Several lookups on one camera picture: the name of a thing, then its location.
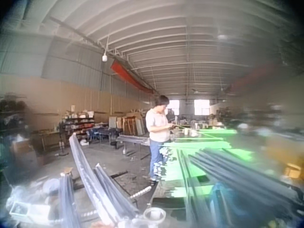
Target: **beige wall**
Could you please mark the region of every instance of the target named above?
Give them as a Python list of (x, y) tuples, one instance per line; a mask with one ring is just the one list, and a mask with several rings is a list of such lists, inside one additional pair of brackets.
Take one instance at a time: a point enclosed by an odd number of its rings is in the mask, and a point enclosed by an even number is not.
[[(96, 114), (95, 120), (108, 121), (108, 116), (114, 112), (129, 112), (131, 109), (149, 108), (149, 104), (134, 101), (129, 98), (113, 95), (109, 92), (81, 87), (79, 85), (43, 79), (37, 77), (20, 77), (12, 75), (0, 76), (1, 94), (16, 93), (24, 95), (31, 115), (28, 115), (34, 130), (50, 129), (57, 125), (66, 110), (71, 105), (76, 111), (92, 110), (105, 112)], [(46, 116), (41, 113), (54, 113), (58, 116)]]
[(238, 97), (228, 96), (226, 102), (210, 107), (215, 114), (220, 107), (229, 106), (233, 114), (249, 109), (263, 110), (268, 103), (281, 105), (283, 109), (284, 127), (304, 127), (304, 75), (289, 80), (259, 86), (252, 92)]

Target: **shoe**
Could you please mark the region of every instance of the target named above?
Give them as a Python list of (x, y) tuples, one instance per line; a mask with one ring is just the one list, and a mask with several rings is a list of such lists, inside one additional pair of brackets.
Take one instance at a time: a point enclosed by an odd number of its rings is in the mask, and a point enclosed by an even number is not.
[(156, 185), (156, 183), (157, 183), (157, 181), (156, 180), (152, 180), (152, 179), (150, 179), (150, 185), (153, 187), (153, 186), (155, 186)]

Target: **short black hair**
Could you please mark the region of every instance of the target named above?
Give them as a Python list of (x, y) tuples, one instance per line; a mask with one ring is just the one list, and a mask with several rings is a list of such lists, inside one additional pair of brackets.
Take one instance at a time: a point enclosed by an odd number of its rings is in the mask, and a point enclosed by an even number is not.
[(168, 105), (170, 103), (170, 100), (169, 98), (167, 98), (166, 96), (164, 95), (160, 95), (159, 97), (157, 97), (155, 99), (155, 106), (160, 106), (160, 105)]

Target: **curved ceiling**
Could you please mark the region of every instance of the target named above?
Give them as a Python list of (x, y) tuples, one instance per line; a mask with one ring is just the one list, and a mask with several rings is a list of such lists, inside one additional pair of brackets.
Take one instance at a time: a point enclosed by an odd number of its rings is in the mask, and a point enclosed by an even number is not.
[(216, 96), (280, 60), (296, 31), (274, 0), (32, 0), (15, 29), (83, 40), (50, 17), (126, 58), (161, 94), (187, 97)]

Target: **window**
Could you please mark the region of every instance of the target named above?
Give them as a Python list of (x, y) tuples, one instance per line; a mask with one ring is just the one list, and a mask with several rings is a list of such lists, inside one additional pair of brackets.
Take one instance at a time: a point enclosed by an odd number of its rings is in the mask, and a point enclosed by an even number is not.
[(209, 100), (194, 100), (194, 114), (195, 115), (209, 115), (210, 101)]
[(167, 106), (167, 109), (165, 113), (168, 113), (168, 109), (172, 109), (175, 115), (180, 114), (180, 101), (179, 100), (170, 100), (169, 105)]

